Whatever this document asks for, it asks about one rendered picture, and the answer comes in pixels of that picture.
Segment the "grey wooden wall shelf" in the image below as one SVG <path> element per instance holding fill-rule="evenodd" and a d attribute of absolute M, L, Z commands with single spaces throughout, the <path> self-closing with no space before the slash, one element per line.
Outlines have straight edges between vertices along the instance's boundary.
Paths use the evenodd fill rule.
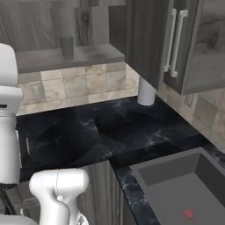
<path fill-rule="evenodd" d="M 104 44 L 18 52 L 16 53 L 16 59 L 18 72 L 23 74 L 123 62 L 125 56 L 112 45 Z"/>

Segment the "grey wood base cabinet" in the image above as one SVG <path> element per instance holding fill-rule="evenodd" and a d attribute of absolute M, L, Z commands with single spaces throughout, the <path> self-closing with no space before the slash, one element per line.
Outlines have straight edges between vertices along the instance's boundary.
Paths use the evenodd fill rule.
<path fill-rule="evenodd" d="M 90 225 L 122 225 L 123 193 L 109 161 L 83 167 L 90 183 L 77 198 L 79 209 Z"/>

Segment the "grey cup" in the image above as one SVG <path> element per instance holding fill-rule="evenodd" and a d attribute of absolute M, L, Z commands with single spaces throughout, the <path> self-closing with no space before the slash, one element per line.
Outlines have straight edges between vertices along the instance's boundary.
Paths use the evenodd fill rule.
<path fill-rule="evenodd" d="M 65 60 L 70 60 L 74 56 L 74 43 L 71 36 L 60 38 L 62 55 Z"/>

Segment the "wall power outlet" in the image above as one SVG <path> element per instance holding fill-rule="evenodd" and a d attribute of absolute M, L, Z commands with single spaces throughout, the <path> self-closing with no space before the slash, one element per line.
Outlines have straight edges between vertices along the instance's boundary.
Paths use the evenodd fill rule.
<path fill-rule="evenodd" d="M 41 83 L 35 83 L 32 87 L 32 92 L 35 100 L 43 99 L 45 97 L 43 85 Z"/>
<path fill-rule="evenodd" d="M 192 108 L 194 105 L 194 95 L 193 94 L 186 95 L 184 104 L 189 108 Z"/>

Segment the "grey sink basin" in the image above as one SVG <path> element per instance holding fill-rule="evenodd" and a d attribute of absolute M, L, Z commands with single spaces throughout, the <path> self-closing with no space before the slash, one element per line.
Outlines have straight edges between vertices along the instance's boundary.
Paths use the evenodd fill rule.
<path fill-rule="evenodd" d="M 131 170 L 160 225 L 225 225 L 225 169 L 203 148 Z"/>

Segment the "glass-front cabinet door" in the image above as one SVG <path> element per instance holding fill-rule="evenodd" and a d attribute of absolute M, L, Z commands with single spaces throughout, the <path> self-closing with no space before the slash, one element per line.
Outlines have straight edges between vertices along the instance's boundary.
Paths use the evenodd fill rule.
<path fill-rule="evenodd" d="M 225 0 L 174 0 L 177 9 L 169 71 L 164 82 L 179 94 L 225 87 Z M 177 33 L 178 14 L 188 10 L 178 50 L 176 71 L 171 61 Z"/>

